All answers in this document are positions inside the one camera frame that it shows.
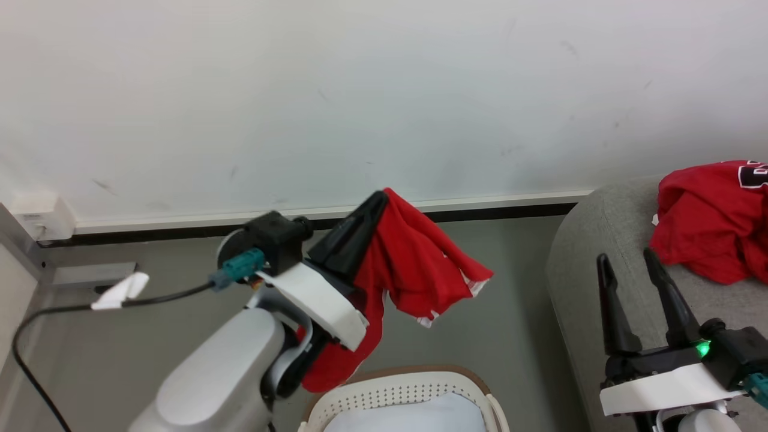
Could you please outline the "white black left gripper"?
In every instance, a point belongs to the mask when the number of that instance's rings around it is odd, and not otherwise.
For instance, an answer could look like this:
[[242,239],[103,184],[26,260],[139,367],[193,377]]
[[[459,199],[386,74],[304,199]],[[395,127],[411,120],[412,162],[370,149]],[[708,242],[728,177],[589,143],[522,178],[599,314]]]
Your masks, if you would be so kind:
[[[371,194],[309,250],[310,260],[327,265],[330,271],[348,280],[354,279],[387,205],[386,193]],[[300,262],[277,276],[265,271],[258,271],[257,275],[345,348],[358,349],[367,333],[367,318],[317,270]]]

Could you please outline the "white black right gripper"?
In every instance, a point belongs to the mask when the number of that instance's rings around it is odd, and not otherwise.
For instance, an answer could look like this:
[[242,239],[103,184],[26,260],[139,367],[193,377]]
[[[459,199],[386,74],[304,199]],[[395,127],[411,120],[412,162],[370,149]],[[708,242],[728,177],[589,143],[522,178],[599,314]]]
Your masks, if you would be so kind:
[[700,340],[700,324],[678,286],[651,248],[643,257],[650,281],[656,287],[667,323],[670,348],[642,351],[638,336],[626,319],[618,298],[618,281],[606,254],[597,257],[599,301],[605,379],[599,400],[604,416],[639,413],[710,404],[745,395],[726,390],[702,362],[709,352]]

